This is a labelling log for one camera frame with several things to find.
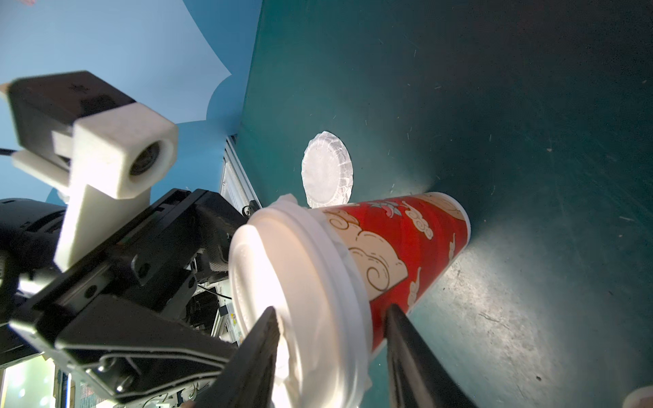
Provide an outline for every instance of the white object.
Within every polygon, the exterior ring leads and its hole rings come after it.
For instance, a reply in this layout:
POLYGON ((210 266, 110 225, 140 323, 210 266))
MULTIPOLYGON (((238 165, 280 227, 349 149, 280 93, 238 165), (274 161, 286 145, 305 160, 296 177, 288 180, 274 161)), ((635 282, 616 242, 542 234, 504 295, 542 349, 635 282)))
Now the white object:
POLYGON ((343 142, 329 132, 308 142, 302 160, 302 182, 311 208, 347 204, 354 184, 354 168, 343 142))
POLYGON ((135 102, 77 119, 71 140, 65 137, 53 134, 53 144, 60 153, 72 153, 69 172, 26 150, 12 154, 16 168, 70 197, 54 255, 63 272, 150 205, 150 187, 177 158, 178 130, 135 102), (159 146, 154 164, 130 174, 152 144, 159 146))
POLYGON ((644 386, 628 394, 624 399, 623 408, 653 407, 653 385, 644 386))
POLYGON ((245 335, 266 307, 276 309, 275 407, 356 407, 372 351, 370 305, 324 214, 291 195, 257 211, 234 235, 229 276, 245 335))

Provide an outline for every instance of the black cable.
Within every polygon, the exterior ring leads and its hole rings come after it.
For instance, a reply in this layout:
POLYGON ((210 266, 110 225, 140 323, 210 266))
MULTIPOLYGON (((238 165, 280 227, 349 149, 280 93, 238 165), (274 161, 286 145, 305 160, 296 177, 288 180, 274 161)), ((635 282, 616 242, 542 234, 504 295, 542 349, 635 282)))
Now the black cable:
POLYGON ((218 293, 217 290, 214 292, 214 291, 212 291, 212 290, 209 290, 209 289, 203 287, 203 286, 200 285, 200 284, 197 284, 197 287, 200 288, 200 289, 202 289, 202 290, 205 290, 206 292, 212 293, 212 294, 214 294, 214 295, 222 296, 222 297, 225 298, 225 299, 233 300, 233 299, 230 298, 229 296, 225 296, 225 295, 223 295, 223 294, 218 293))

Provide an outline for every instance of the scratch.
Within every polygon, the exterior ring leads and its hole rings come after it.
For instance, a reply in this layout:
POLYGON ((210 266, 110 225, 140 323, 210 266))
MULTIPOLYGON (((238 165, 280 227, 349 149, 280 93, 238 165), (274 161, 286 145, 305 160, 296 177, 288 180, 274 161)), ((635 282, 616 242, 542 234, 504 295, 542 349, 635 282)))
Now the scratch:
POLYGON ((506 329, 510 330, 510 327, 506 326, 506 325, 505 325, 504 323, 502 323, 500 320, 495 319, 495 318, 493 318, 493 317, 490 317, 490 316, 486 315, 486 314, 483 313, 483 312, 480 312, 480 313, 479 313, 479 316, 481 316, 482 318, 484 318, 484 319, 486 319, 486 320, 489 320, 490 322, 499 323, 500 325, 502 325, 502 326, 505 327, 506 329))
MULTIPOLYGON (((549 146, 552 146, 551 143, 551 138, 549 138, 549 146)), ((558 206, 560 207, 560 213, 562 214, 562 218, 565 220, 565 228, 567 229, 567 233, 569 234, 569 237, 571 238, 571 243, 574 249, 574 252, 576 252, 576 256, 578 257, 581 266, 585 272, 587 272, 587 264, 585 263, 585 260, 583 259, 581 252, 578 250, 578 240, 576 239, 576 235, 573 233, 573 229, 571 228, 571 221, 569 220, 569 216, 567 215, 567 211, 565 210, 565 205, 564 201, 562 200, 562 195, 560 194, 560 186, 558 185, 558 176, 556 175, 556 161, 554 159, 554 155, 550 155, 550 160, 551 160, 551 171, 553 175, 553 182, 555 186, 555 191, 556 191, 556 198, 558 199, 558 206)))
POLYGON ((415 47, 416 49, 419 50, 419 47, 417 46, 417 44, 415 44, 414 42, 410 41, 410 40, 408 39, 408 36, 407 36, 406 34, 404 34, 404 38, 406 39, 406 41, 408 41, 408 44, 412 45, 413 47, 415 47))
POLYGON ((526 396, 524 395, 524 393, 522 392, 522 389, 519 388, 519 385, 517 386, 517 389, 519 390, 519 394, 522 394, 522 397, 524 397, 524 399, 526 400, 527 398, 526 398, 526 396))

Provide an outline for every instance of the paper cup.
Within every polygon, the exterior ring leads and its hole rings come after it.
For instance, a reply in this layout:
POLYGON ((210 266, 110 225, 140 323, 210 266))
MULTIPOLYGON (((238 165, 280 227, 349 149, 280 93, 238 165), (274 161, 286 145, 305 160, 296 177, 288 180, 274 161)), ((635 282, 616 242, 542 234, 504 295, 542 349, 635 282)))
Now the paper cup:
POLYGON ((373 348, 391 304, 413 307, 470 240, 463 207, 443 193, 320 209, 349 248, 372 312, 373 348))

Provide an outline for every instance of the screw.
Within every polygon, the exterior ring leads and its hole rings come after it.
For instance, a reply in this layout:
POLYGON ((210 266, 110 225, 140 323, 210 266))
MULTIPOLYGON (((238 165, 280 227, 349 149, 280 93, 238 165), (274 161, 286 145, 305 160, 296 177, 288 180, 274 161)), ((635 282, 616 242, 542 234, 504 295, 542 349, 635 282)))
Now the screw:
POLYGON ((116 387, 116 391, 125 392, 134 383, 134 376, 128 375, 123 377, 116 387))
POLYGON ((143 279, 144 277, 147 276, 148 272, 150 270, 150 264, 144 263, 139 269, 138 269, 138 277, 143 279))
POLYGON ((111 369, 111 367, 116 365, 116 358, 115 357, 110 357, 110 358, 101 358, 100 359, 100 366, 97 368, 97 371, 100 371, 101 373, 106 373, 111 369))

